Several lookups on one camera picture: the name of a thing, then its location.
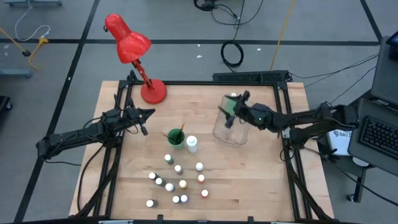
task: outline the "yellow cable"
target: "yellow cable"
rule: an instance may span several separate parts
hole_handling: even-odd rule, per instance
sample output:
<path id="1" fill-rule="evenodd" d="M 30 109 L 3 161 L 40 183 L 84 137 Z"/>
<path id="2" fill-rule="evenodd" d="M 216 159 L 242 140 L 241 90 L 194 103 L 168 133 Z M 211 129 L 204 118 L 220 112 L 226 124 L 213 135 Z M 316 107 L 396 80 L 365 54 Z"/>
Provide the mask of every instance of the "yellow cable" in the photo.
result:
<path id="1" fill-rule="evenodd" d="M 10 39 L 11 41 L 13 41 L 13 43 L 14 43 L 17 47 L 19 47 L 19 49 L 20 49 L 21 51 L 25 52 L 25 49 L 24 49 L 20 44 L 18 44 L 10 35 L 8 35 L 8 33 L 7 33 L 6 31 L 4 31 L 2 28 L 0 28 L 0 32 L 2 32 L 6 37 L 8 37 L 8 39 Z"/>
<path id="2" fill-rule="evenodd" d="M 272 58 L 271 68 L 269 69 L 270 71 L 272 71 L 272 68 L 273 68 L 273 66 L 274 66 L 274 61 L 275 61 L 276 55 L 277 55 L 278 50 L 279 50 L 280 41 L 282 40 L 282 37 L 283 37 L 283 35 L 284 35 L 285 29 L 286 29 L 286 25 L 287 25 L 287 21 L 289 20 L 290 15 L 292 14 L 292 9 L 293 9 L 293 7 L 294 7 L 294 2 L 295 2 L 295 0 L 292 0 L 292 3 L 291 3 L 291 5 L 290 5 L 289 12 L 288 12 L 287 15 L 286 15 L 286 19 L 285 19 L 285 22 L 284 22 L 284 26 L 283 26 L 283 28 L 282 28 L 282 31 L 280 32 L 278 44 L 276 45 L 276 49 L 275 49 L 275 52 L 274 52 L 274 56 L 273 56 L 273 58 Z"/>
<path id="3" fill-rule="evenodd" d="M 35 50 L 33 51 L 33 53 L 32 53 L 32 54 L 30 55 L 30 57 L 29 57 L 29 65 L 30 65 L 32 68 L 38 70 L 38 68 L 35 67 L 34 65 L 32 65 L 32 63 L 31 63 L 30 61 L 33 59 L 33 56 L 36 54 L 36 51 L 37 51 L 41 46 L 43 46 L 44 44 L 46 44 L 46 43 L 48 43 L 48 42 L 49 42 L 49 40 L 47 40 L 46 38 L 43 38 L 43 37 L 40 37 L 40 38 L 39 38 L 39 44 L 37 44 Z"/>

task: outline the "small paint bottle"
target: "small paint bottle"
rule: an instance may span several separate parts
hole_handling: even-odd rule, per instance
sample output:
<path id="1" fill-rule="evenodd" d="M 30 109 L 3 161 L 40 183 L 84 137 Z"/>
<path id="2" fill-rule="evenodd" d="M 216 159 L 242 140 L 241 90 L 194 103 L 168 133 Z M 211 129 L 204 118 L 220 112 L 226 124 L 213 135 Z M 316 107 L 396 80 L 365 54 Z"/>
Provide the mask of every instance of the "small paint bottle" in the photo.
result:
<path id="1" fill-rule="evenodd" d="M 181 187 L 182 189 L 185 189 L 185 188 L 187 187 L 187 181 L 185 181 L 185 180 L 180 180 L 180 187 Z"/>
<path id="2" fill-rule="evenodd" d="M 203 171 L 203 164 L 201 162 L 198 162 L 196 168 L 197 168 L 198 172 L 202 172 Z"/>
<path id="3" fill-rule="evenodd" d="M 148 208 L 156 208 L 158 204 L 159 203 L 156 200 L 150 199 L 150 200 L 147 201 L 147 207 Z"/>
<path id="4" fill-rule="evenodd" d="M 155 180 L 155 183 L 161 187 L 164 187 L 166 185 L 166 181 L 164 181 L 162 178 L 158 177 Z"/>
<path id="5" fill-rule="evenodd" d="M 187 203 L 188 202 L 188 196 L 181 195 L 180 200 L 181 200 L 182 203 Z"/>
<path id="6" fill-rule="evenodd" d="M 156 174 L 156 173 L 154 173 L 154 172 L 150 172 L 149 173 L 149 178 L 151 179 L 151 180 L 153 180 L 153 181 L 155 181 L 156 180 L 156 178 L 158 178 L 159 176 Z"/>
<path id="7" fill-rule="evenodd" d="M 166 160 L 166 162 L 169 165 L 172 165 L 174 163 L 174 159 L 173 159 L 173 157 L 170 154 L 167 154 L 166 156 L 164 156 L 164 160 Z"/>
<path id="8" fill-rule="evenodd" d="M 195 136 L 189 136 L 187 138 L 187 146 L 188 146 L 189 152 L 197 153 L 198 152 L 198 139 Z"/>
<path id="9" fill-rule="evenodd" d="M 202 191 L 201 191 L 201 196 L 202 196 L 203 198 L 207 198 L 207 196 L 209 196 L 209 191 L 208 191 L 208 190 L 202 190 Z"/>
<path id="10" fill-rule="evenodd" d="M 174 191 L 174 185 L 171 183 L 166 184 L 165 188 L 166 188 L 166 191 L 168 191 L 168 192 Z"/>
<path id="11" fill-rule="evenodd" d="M 182 175 L 183 169 L 180 165 L 174 167 L 174 170 L 177 172 L 178 175 Z"/>
<path id="12" fill-rule="evenodd" d="M 174 202 L 174 203 L 180 203 L 180 202 L 181 202 L 180 197 L 177 196 L 177 195 L 174 196 L 174 197 L 173 197 L 173 202 Z"/>
<path id="13" fill-rule="evenodd" d="M 199 184 L 203 184 L 205 182 L 205 176 L 203 174 L 198 176 L 198 182 Z"/>

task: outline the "lamp base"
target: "lamp base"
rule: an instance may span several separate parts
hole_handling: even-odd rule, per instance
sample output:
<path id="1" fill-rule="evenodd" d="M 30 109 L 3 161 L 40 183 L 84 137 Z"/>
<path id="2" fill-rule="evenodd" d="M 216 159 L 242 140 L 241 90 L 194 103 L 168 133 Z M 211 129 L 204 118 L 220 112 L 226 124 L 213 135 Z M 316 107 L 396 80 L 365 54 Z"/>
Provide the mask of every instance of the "lamp base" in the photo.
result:
<path id="1" fill-rule="evenodd" d="M 145 102 L 157 104 L 166 98 L 167 90 L 164 83 L 158 79 L 151 79 L 154 90 L 150 90 L 144 83 L 141 87 L 141 96 Z"/>

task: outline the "wooden table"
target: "wooden table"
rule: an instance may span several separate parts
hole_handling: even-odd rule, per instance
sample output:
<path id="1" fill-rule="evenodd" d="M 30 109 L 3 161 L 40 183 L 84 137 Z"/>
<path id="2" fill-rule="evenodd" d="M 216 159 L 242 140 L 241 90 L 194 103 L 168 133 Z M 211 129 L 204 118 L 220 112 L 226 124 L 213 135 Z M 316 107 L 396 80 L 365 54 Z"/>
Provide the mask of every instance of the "wooden table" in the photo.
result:
<path id="1" fill-rule="evenodd" d="M 95 117 L 113 108 L 113 95 L 117 92 L 117 86 L 118 82 L 103 82 Z M 308 110 L 303 83 L 288 83 L 288 86 L 293 113 Z M 276 111 L 272 87 L 171 85 L 167 87 L 165 101 L 158 105 L 147 104 L 141 98 L 140 89 L 141 86 L 132 89 L 135 105 L 143 109 L 155 108 L 156 112 L 147 121 L 147 136 L 141 133 L 124 135 L 111 218 L 153 220 L 158 214 L 163 214 L 165 220 L 245 221 L 248 216 L 253 216 L 256 221 L 294 221 L 285 163 L 279 159 L 282 143 L 277 135 L 250 127 L 247 143 L 239 146 L 221 142 L 212 134 L 217 106 L 223 95 L 249 90 L 250 101 L 263 103 Z M 190 154 L 187 148 L 181 151 L 173 149 L 163 136 L 171 129 L 181 127 L 183 123 L 185 134 L 198 138 L 199 151 L 196 154 Z M 313 140 L 306 146 L 318 150 Z M 86 147 L 83 164 L 99 147 L 99 144 Z M 321 160 L 313 152 L 301 153 L 307 188 L 332 217 Z M 171 154 L 175 164 L 184 168 L 182 176 L 174 172 L 174 166 L 164 161 L 166 154 Z M 98 186 L 103 156 L 104 150 L 93 159 L 85 172 L 82 205 Z M 202 162 L 205 166 L 204 184 L 197 183 L 197 162 Z M 156 172 L 167 182 L 173 183 L 176 191 L 170 193 L 155 185 L 148 178 L 150 172 Z M 178 187 L 181 179 L 188 182 L 185 190 Z M 77 188 L 78 186 L 70 209 L 71 215 L 77 212 Z M 208 198 L 201 198 L 202 189 L 209 190 Z M 297 193 L 300 214 L 305 217 L 298 189 Z M 100 214 L 104 213 L 107 194 L 107 191 L 103 194 Z M 181 194 L 190 197 L 189 203 L 173 204 L 172 197 Z M 146 207 L 146 201 L 152 198 L 159 201 L 157 208 Z"/>

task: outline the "gray carpet floor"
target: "gray carpet floor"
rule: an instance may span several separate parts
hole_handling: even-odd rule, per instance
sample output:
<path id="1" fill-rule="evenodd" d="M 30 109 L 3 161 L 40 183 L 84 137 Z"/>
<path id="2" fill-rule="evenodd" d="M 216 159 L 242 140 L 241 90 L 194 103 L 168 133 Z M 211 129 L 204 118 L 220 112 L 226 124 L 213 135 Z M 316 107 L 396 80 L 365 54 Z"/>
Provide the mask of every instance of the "gray carpet floor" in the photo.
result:
<path id="1" fill-rule="evenodd" d="M 261 1 L 246 1 L 242 21 L 252 17 Z M 395 0 L 366 0 L 382 35 L 398 30 Z M 79 39 L 94 0 L 68 0 L 63 6 L 37 6 L 19 24 L 19 36 L 28 37 L 42 24 L 51 26 L 49 39 Z M 239 12 L 241 0 L 220 3 Z M 238 40 L 277 40 L 290 0 L 265 0 L 257 17 L 239 29 Z M 25 7 L 0 4 L 0 27 L 14 36 L 14 25 Z M 225 40 L 234 35 L 233 26 L 217 24 L 209 12 L 196 9 L 187 0 L 101 0 L 88 39 L 112 39 L 103 31 L 104 18 L 110 13 L 123 16 L 130 28 L 152 40 Z M 234 20 L 222 10 L 215 17 Z M 39 38 L 40 30 L 34 38 Z M 287 24 L 284 40 L 366 41 L 377 37 L 360 0 L 297 0 Z M 31 51 L 36 44 L 23 44 Z M 78 44 L 50 43 L 34 59 L 39 71 L 30 79 L 0 77 L 0 95 L 10 96 L 14 108 L 2 118 L 0 131 L 0 223 L 13 222 L 36 161 L 35 143 L 50 124 L 62 86 Z M 211 80 L 213 73 L 229 72 L 220 57 L 221 44 L 154 44 L 142 58 L 151 77 L 163 80 Z M 236 70 L 269 70 L 275 45 L 243 44 L 244 62 Z M 378 53 L 378 46 L 282 45 L 274 69 L 289 70 L 302 77 L 333 72 Z M 228 60 L 239 60 L 239 52 L 227 47 Z M 306 88 L 311 108 L 330 101 L 345 91 L 376 59 L 345 70 Z M 10 43 L 0 42 L 0 68 L 28 68 L 27 58 Z M 103 80 L 119 80 L 128 75 L 131 65 L 121 64 L 114 44 L 85 44 L 55 132 L 80 127 L 92 118 Z M 374 72 L 368 74 L 337 103 L 349 103 L 367 91 Z M 317 79 L 294 78 L 308 85 Z M 67 151 L 59 160 L 80 163 L 83 147 Z M 24 221 L 65 218 L 68 215 L 79 167 L 44 164 Z M 334 167 L 324 164 L 324 171 L 335 217 L 347 222 L 395 223 L 396 207 L 365 191 L 361 203 L 348 202 L 354 183 Z M 389 199 L 398 201 L 398 178 L 377 168 L 368 171 L 365 184 Z"/>

